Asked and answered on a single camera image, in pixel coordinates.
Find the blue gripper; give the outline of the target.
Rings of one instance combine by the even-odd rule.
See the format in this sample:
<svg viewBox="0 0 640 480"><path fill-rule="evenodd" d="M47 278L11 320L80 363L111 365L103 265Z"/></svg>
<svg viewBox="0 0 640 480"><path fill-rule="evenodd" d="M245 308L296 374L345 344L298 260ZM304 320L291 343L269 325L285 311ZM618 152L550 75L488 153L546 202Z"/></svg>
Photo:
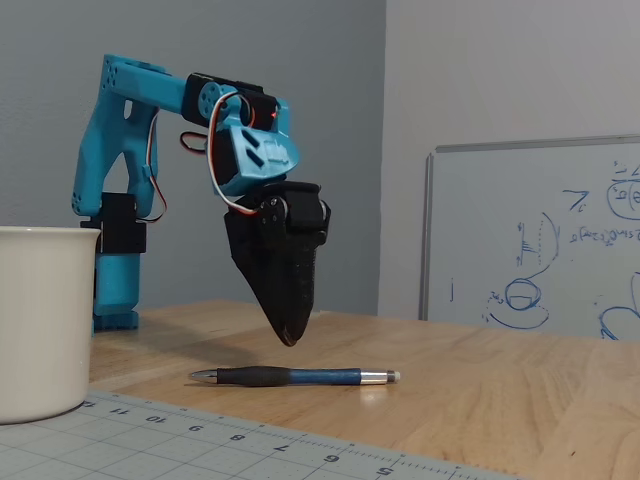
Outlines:
<svg viewBox="0 0 640 480"><path fill-rule="evenodd" d="M284 183L281 211L269 205L264 187L256 188L298 165L298 149L286 135L224 127L214 136L213 153L221 191L244 195L239 206L248 210L230 207L224 215L231 257L276 336L293 346L313 309L316 250L327 241L330 208L316 184Z"/></svg>

